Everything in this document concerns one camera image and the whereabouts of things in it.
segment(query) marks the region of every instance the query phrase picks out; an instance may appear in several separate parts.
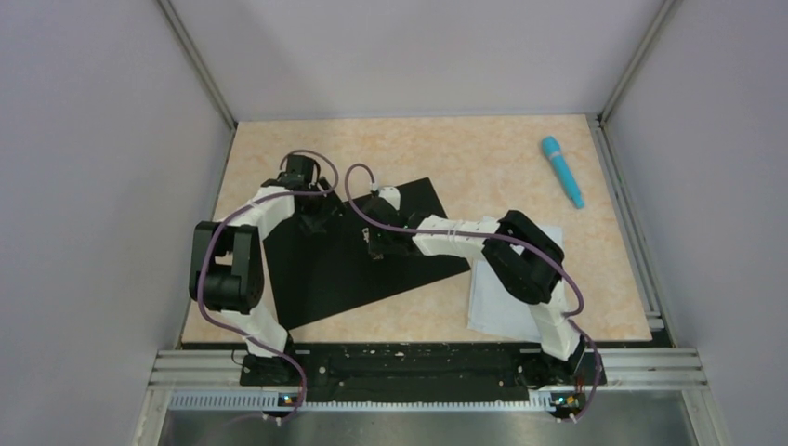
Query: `white sheet of paper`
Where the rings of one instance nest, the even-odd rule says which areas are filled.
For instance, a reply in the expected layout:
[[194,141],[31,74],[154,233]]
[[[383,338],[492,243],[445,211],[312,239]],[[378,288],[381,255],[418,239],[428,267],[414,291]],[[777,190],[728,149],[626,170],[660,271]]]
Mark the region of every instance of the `white sheet of paper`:
[[[563,230],[560,227],[539,225],[539,228],[563,248]],[[515,251],[521,253],[522,248],[517,247]],[[553,297],[563,294],[564,282],[560,281],[553,290]],[[467,328],[518,341],[542,341],[528,305],[509,294],[487,262],[477,261],[473,265]]]

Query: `table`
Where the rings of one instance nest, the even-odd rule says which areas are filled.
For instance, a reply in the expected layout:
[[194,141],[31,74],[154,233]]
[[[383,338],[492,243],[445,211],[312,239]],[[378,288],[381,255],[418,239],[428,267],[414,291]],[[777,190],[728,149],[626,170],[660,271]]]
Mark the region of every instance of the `table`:
[[[575,209],[541,152],[553,135],[583,191]],[[583,115],[333,119],[240,123],[230,151],[215,218],[251,198],[276,177],[283,156],[313,149],[344,176],[365,162],[378,183],[398,185],[429,177],[449,218],[481,219],[517,209],[537,224],[563,228],[564,268],[584,293],[575,320],[596,340],[649,340],[650,330],[616,221],[594,141]],[[323,169],[330,175],[329,169]],[[353,196],[368,193],[362,171]],[[344,190],[338,192],[346,199]],[[468,330],[470,273],[434,282],[291,331],[296,342],[495,341]],[[567,287],[574,308],[576,299]],[[270,287],[263,302],[276,314]],[[181,336],[189,342],[239,342],[210,325],[191,302]]]

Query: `blue marker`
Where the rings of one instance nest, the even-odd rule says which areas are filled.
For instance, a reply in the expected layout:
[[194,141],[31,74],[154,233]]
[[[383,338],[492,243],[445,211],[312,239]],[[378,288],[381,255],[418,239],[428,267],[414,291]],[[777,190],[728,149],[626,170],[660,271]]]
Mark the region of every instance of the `blue marker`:
[[574,207],[583,209],[583,206],[585,206],[583,194],[580,193],[580,188],[577,187],[577,182],[571,175],[563,155],[561,155],[561,146],[559,146],[558,141],[553,137],[542,139],[542,151],[545,152],[545,156],[553,165],[553,169],[555,169],[556,175],[558,175],[558,179],[561,181],[561,185],[563,185],[567,195],[574,203]]

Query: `gray wall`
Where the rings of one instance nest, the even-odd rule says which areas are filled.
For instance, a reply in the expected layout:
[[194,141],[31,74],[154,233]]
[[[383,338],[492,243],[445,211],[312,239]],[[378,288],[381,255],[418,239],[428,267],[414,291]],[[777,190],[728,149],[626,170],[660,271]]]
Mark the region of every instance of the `gray wall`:
[[128,444],[228,131],[152,1],[0,6],[0,444]]
[[236,119],[598,112],[662,0],[174,0]]
[[612,123],[676,319],[737,444],[785,444],[788,3],[688,1]]

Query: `purple cable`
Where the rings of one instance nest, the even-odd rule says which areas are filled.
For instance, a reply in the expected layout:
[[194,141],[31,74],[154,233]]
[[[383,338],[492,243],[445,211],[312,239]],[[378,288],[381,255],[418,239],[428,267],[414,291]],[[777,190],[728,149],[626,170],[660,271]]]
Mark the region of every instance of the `purple cable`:
[[[273,200],[275,198],[289,197],[291,195],[294,195],[294,196],[325,195],[325,194],[333,192],[336,189],[336,186],[339,185],[339,171],[336,170],[336,166],[334,165],[334,163],[331,162],[331,160],[329,160],[325,156],[317,153],[316,151],[308,151],[308,150],[291,151],[290,153],[288,153],[288,155],[291,155],[291,154],[294,154],[294,153],[308,153],[308,154],[311,154],[311,155],[315,155],[315,156],[321,158],[323,161],[325,161],[325,163],[328,164],[331,167],[331,170],[334,171],[334,178],[335,178],[335,180],[334,180],[334,184],[331,186],[331,188],[329,188],[328,190],[323,190],[323,191],[318,191],[318,192],[288,190],[288,191],[284,191],[284,192],[273,193],[273,194],[268,195],[266,197],[263,197],[263,198],[261,198],[259,200],[255,200],[253,202],[254,204],[261,204],[261,203],[264,203],[264,202],[266,202],[268,200]],[[203,318],[205,318],[206,321],[211,322],[212,324],[214,324],[215,326],[217,326],[219,328],[223,328],[225,330],[230,330],[231,332],[233,332],[235,334],[238,334],[241,337],[249,339],[249,342],[251,342],[252,344],[254,344],[254,345],[266,350],[269,353],[272,353],[272,354],[274,354],[276,356],[280,356],[280,357],[284,358],[285,361],[289,362],[290,364],[293,365],[293,367],[295,367],[295,369],[298,371],[298,374],[301,375],[301,386],[300,386],[300,389],[298,390],[298,398],[295,400],[295,405],[293,406],[293,411],[290,412],[289,414],[287,414],[282,419],[282,422],[284,423],[285,421],[288,421],[293,415],[296,414],[298,408],[301,407],[301,405],[304,403],[304,399],[307,396],[307,374],[304,372],[304,369],[301,368],[301,366],[298,364],[298,362],[296,362],[295,359],[293,359],[291,356],[285,354],[284,352],[281,352],[281,351],[279,351],[279,350],[277,350],[275,348],[271,348],[271,347],[263,344],[262,342],[260,342],[260,341],[258,341],[256,339],[254,339],[253,337],[251,337],[247,332],[245,332],[244,330],[241,330],[240,328],[233,327],[232,325],[228,325],[228,324],[226,324],[224,322],[217,321],[216,319],[212,318],[211,315],[208,314],[208,311],[205,309],[205,303],[204,303],[203,291],[204,291],[204,287],[205,287],[205,273],[208,271],[208,266],[211,263],[211,256],[212,256],[212,253],[214,252],[214,248],[217,245],[217,240],[219,238],[219,235],[221,234],[222,230],[224,230],[233,219],[235,219],[236,217],[240,216],[244,212],[250,210],[251,208],[252,208],[252,205],[251,204],[247,204],[246,206],[243,206],[243,207],[239,208],[238,210],[234,211],[232,214],[228,215],[227,218],[225,218],[223,221],[221,221],[219,223],[219,226],[217,227],[217,230],[214,232],[214,236],[211,237],[211,241],[208,243],[208,248],[207,248],[207,251],[205,252],[205,258],[203,259],[203,267],[200,270],[200,275],[199,275],[199,277],[197,279],[197,307],[200,309],[200,314],[203,315]]]
[[[375,183],[375,178],[374,178],[374,174],[372,172],[372,169],[368,165],[366,165],[364,163],[355,163],[354,165],[349,167],[348,171],[345,173],[345,194],[348,196],[348,203],[350,204],[350,207],[353,208],[353,210],[356,212],[356,214],[358,214],[361,217],[362,220],[366,221],[370,225],[377,226],[378,228],[380,228],[382,230],[390,230],[392,232],[401,232],[401,233],[405,233],[405,234],[445,235],[447,233],[446,230],[417,230],[417,229],[411,229],[411,228],[398,228],[396,226],[387,225],[385,223],[381,223],[379,221],[375,221],[375,220],[369,218],[366,214],[364,214],[361,211],[361,209],[359,209],[359,207],[355,204],[355,202],[353,202],[353,199],[352,199],[352,197],[350,195],[350,173],[352,173],[353,169],[356,169],[356,168],[361,168],[361,169],[366,170],[367,173],[370,176],[370,181],[373,184]],[[574,291],[574,294],[577,296],[577,309],[575,309],[573,311],[567,311],[567,312],[563,313],[564,316],[569,318],[571,316],[577,316],[578,314],[583,312],[583,310],[585,308],[585,301],[583,299],[583,293],[580,292],[580,287],[577,286],[577,283],[574,282],[574,280],[564,270],[564,268],[561,267],[561,265],[556,263],[552,258],[550,258],[547,254],[542,252],[536,246],[533,246],[530,243],[525,243],[524,241],[522,241],[520,239],[516,239],[514,237],[511,237],[511,236],[508,236],[508,235],[504,235],[504,234],[489,234],[489,233],[481,233],[481,232],[466,232],[466,231],[463,231],[463,230],[459,230],[457,232],[452,231],[452,235],[458,235],[460,237],[474,237],[474,238],[482,238],[482,239],[496,239],[496,240],[500,240],[500,241],[503,241],[503,242],[506,242],[506,243],[516,244],[518,246],[522,246],[524,249],[527,249],[528,251],[534,253],[535,255],[539,256],[539,258],[544,260],[544,262],[546,262],[547,265],[550,265],[550,267],[552,267],[558,274],[560,274],[561,277],[566,281],[566,283],[569,284],[570,288]],[[588,334],[586,334],[583,330],[581,330],[580,327],[578,327],[577,324],[574,321],[569,320],[569,323],[570,323],[571,327],[574,330],[577,331],[577,333],[579,333],[582,337],[585,338],[586,341],[588,341],[588,345],[594,350],[594,359],[595,359],[595,363],[596,363],[596,367],[595,367],[596,370],[594,372],[594,385],[591,388],[591,391],[588,393],[588,401],[587,401],[587,403],[585,404],[583,409],[581,409],[580,412],[574,418],[574,421],[577,422],[577,421],[580,421],[580,418],[582,418],[585,415],[585,411],[588,408],[588,406],[591,404],[591,400],[594,398],[594,395],[597,394],[597,386],[599,385],[599,380],[601,378],[601,369],[602,369],[602,367],[601,367],[602,364],[601,363],[602,363],[602,360],[601,360],[601,357],[599,356],[599,353],[597,351],[597,344],[594,343],[594,341],[591,339],[591,337],[589,337]]]

